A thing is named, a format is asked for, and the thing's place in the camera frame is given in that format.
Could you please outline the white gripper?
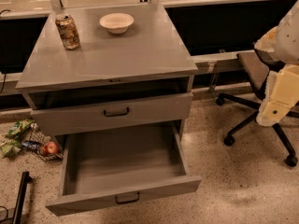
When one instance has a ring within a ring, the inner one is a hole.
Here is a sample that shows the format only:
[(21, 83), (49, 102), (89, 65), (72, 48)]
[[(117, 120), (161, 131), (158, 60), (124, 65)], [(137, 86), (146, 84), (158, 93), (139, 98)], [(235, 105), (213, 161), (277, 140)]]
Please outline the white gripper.
[(264, 93), (256, 121), (267, 127), (279, 123), (299, 102), (299, 66), (286, 64), (278, 72), (271, 71)]

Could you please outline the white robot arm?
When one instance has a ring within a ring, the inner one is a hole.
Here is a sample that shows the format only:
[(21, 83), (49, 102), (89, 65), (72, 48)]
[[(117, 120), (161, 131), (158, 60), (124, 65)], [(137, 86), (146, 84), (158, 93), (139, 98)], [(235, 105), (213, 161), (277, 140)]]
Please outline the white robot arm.
[(254, 45), (256, 51), (284, 62), (266, 80), (265, 97), (256, 121), (262, 126), (279, 123), (299, 101), (299, 1)]

